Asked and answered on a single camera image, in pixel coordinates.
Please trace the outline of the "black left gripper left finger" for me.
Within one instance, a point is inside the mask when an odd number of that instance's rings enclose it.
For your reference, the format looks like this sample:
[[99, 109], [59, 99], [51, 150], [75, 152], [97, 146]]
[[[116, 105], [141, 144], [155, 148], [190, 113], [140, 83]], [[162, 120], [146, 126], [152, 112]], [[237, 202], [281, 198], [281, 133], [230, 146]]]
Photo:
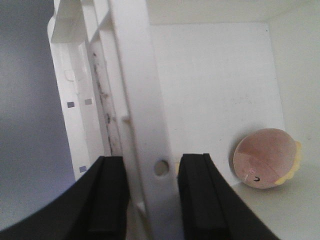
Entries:
[[2, 230], [2, 240], [124, 240], [130, 199], [121, 156], [101, 156], [66, 192]]

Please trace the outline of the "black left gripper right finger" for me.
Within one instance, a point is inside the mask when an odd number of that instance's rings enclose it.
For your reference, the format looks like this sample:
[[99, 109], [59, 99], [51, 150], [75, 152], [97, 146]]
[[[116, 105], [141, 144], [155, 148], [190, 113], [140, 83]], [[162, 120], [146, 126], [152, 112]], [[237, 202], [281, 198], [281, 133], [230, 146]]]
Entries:
[[226, 182], [208, 153], [183, 154], [177, 181], [185, 239], [278, 239]]

